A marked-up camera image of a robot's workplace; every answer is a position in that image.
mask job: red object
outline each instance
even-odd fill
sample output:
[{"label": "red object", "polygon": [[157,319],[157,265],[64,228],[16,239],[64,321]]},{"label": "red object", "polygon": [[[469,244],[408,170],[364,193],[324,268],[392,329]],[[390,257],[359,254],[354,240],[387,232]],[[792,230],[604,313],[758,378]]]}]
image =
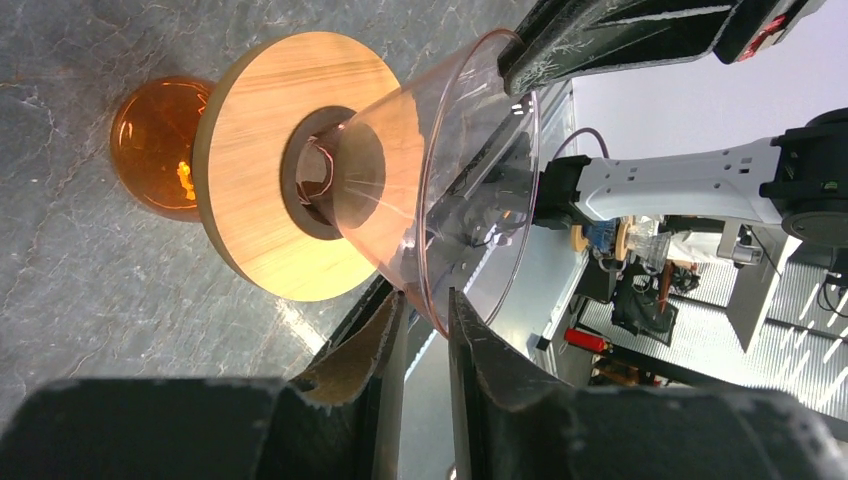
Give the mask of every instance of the red object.
[{"label": "red object", "polygon": [[786,22],[786,15],[781,15],[772,20],[771,23],[766,25],[766,28],[764,28],[763,31],[761,31],[760,34],[757,35],[757,38],[755,38],[754,41],[751,42],[751,46],[748,47],[748,50],[745,50],[745,53],[743,53],[737,61],[741,62],[756,55],[757,50],[759,50],[760,47],[763,46],[763,43],[766,41],[766,39],[783,29],[784,22]]},{"label": "red object", "polygon": [[609,348],[609,343],[603,338],[573,328],[565,331],[565,341],[595,353],[603,353]]},{"label": "red object", "polygon": [[674,272],[674,264],[666,262],[663,269],[662,281],[660,282],[660,313],[665,313],[668,304],[668,292],[671,291],[671,275]]}]

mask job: clear plastic part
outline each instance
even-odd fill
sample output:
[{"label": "clear plastic part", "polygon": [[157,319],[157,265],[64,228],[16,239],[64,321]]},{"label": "clear plastic part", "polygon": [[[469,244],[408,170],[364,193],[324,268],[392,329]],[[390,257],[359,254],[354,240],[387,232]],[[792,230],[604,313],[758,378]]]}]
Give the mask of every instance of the clear plastic part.
[{"label": "clear plastic part", "polygon": [[445,337],[451,288],[492,320],[532,221],[539,108],[498,70],[518,42],[490,32],[305,147],[332,174],[302,185],[303,203]]},{"label": "clear plastic part", "polygon": [[657,235],[628,234],[627,247],[642,257],[644,263],[657,271],[661,271],[668,259],[668,249],[671,246],[671,232]]}]

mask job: wooden ring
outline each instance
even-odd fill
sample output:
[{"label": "wooden ring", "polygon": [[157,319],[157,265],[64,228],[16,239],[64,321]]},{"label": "wooden ring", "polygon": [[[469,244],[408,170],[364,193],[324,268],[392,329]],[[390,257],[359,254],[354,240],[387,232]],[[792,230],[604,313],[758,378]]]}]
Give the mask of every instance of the wooden ring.
[{"label": "wooden ring", "polygon": [[589,246],[589,240],[583,236],[583,226],[574,225],[571,227],[571,248],[577,253],[586,251]]},{"label": "wooden ring", "polygon": [[336,33],[271,41],[230,67],[201,117],[192,179],[206,233],[233,270],[297,301],[336,297],[374,272],[344,238],[319,240],[295,224],[281,165],[308,115],[328,106],[358,112],[398,87],[377,54]]},{"label": "wooden ring", "polygon": [[623,262],[630,251],[627,248],[627,235],[630,233],[630,225],[632,224],[633,217],[624,217],[618,224],[618,234],[615,238],[615,259],[619,262]]}]

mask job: gray marble countertop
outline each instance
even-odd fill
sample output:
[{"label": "gray marble countertop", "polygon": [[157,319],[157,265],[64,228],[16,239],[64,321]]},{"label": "gray marble countertop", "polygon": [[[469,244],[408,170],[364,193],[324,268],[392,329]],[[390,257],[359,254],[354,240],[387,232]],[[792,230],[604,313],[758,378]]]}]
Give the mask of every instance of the gray marble countertop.
[{"label": "gray marble countertop", "polygon": [[174,74],[216,80],[273,37],[344,33],[401,81],[530,0],[0,1],[0,428],[74,376],[298,373],[363,287],[281,300],[232,272],[199,224],[139,207],[109,162],[120,102]]}]

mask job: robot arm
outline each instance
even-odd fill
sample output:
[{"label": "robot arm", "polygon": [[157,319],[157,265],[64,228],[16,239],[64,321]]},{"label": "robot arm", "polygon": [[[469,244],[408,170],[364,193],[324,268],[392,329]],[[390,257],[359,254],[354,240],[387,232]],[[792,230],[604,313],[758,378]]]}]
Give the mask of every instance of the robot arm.
[{"label": "robot arm", "polygon": [[714,152],[560,158],[540,177],[534,223],[557,229],[627,215],[695,215],[848,248],[845,152],[848,109],[779,137]]}]

